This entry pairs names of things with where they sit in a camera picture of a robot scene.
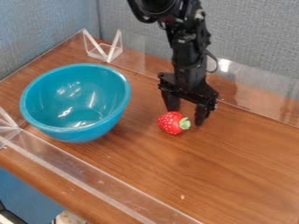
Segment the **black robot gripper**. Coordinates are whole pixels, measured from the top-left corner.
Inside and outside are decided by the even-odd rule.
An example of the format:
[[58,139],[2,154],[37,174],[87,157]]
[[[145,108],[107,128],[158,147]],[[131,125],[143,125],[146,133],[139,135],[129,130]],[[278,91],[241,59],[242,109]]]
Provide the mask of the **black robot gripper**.
[[191,66],[174,65],[174,73],[159,73],[159,89],[169,111],[181,109],[181,99],[197,104],[195,125],[202,126],[217,107],[219,92],[207,83],[207,59]]

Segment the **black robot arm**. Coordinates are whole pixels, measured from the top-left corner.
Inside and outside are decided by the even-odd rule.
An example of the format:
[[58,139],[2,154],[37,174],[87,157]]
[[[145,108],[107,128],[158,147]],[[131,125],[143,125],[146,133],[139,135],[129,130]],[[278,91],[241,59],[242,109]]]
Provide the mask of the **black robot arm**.
[[206,26],[206,12],[201,0],[127,0],[137,19],[158,23],[166,30],[173,48],[174,73],[159,73],[159,88],[169,111],[178,111],[181,99],[197,104],[195,125],[202,126],[217,108],[218,91],[206,81],[209,58],[218,60],[207,50],[211,34]]

